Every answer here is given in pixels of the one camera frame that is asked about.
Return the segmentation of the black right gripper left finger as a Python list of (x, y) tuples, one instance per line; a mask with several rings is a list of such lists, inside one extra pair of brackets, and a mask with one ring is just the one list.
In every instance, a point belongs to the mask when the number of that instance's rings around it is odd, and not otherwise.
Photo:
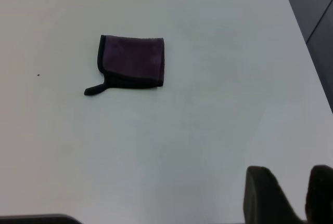
[(261, 166), (247, 168), (243, 212), (246, 224), (304, 223), (289, 204), (273, 173)]

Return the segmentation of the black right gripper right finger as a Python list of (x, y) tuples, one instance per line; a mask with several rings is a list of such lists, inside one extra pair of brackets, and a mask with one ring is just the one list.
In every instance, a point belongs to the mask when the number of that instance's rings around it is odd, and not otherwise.
[(316, 165), (309, 177), (305, 213), (308, 223), (332, 223), (332, 168)]

